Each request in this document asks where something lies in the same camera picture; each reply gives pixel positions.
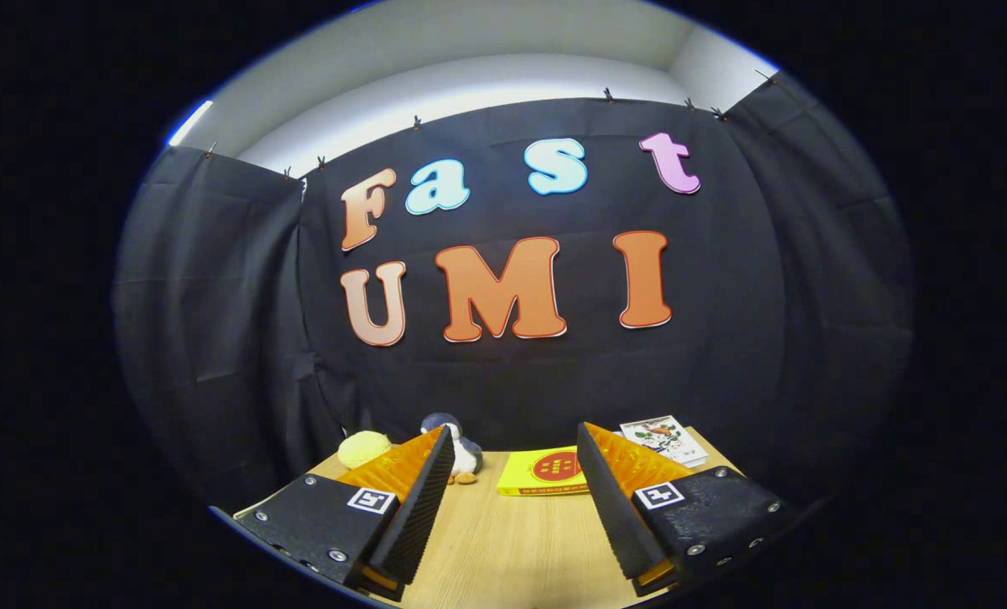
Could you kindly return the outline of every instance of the book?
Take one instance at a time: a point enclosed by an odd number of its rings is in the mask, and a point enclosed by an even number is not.
[[[620,425],[620,432],[624,438],[666,455],[685,467],[703,465],[710,456],[673,416],[624,423]]]
[[[576,447],[516,451],[508,456],[500,480],[501,495],[567,495],[589,492]]]

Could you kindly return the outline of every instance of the letter m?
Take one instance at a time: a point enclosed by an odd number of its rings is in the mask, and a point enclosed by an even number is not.
[[[553,259],[560,252],[555,239],[531,238],[515,244],[503,274],[495,278],[472,247],[452,247],[437,254],[437,266],[447,275],[450,325],[442,332],[451,342],[480,338],[473,309],[488,332],[503,336],[512,308],[519,303],[519,320],[512,331],[519,338],[548,338],[568,330],[557,313]]]

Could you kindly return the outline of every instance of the wooden table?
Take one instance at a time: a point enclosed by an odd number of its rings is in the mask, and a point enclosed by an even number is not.
[[[694,429],[688,431],[709,453],[695,470],[736,469]],[[373,598],[411,609],[618,609],[666,593],[635,596],[589,493],[496,493],[508,454],[486,452],[476,482],[447,486],[417,577],[402,602]],[[331,455],[310,472],[333,479],[345,471]]]

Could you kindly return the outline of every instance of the stuffed toy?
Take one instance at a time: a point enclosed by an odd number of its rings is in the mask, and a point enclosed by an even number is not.
[[[349,469],[391,450],[391,440],[379,432],[356,432],[337,446],[337,462]]]
[[[471,484],[477,480],[477,471],[483,463],[480,447],[462,436],[458,420],[447,413],[432,413],[421,422],[421,433],[428,433],[441,425],[450,427],[450,438],[454,442],[454,466],[450,470],[448,484]]]

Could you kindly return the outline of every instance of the light blue letter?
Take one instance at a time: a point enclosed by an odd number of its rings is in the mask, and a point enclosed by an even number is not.
[[[416,186],[406,196],[406,208],[414,215],[440,209],[454,209],[469,198],[462,184],[462,163],[453,158],[427,163],[410,180]]]
[[[573,193],[586,183],[586,165],[580,159],[586,151],[571,138],[534,142],[523,155],[531,169],[530,188],[539,195]]]

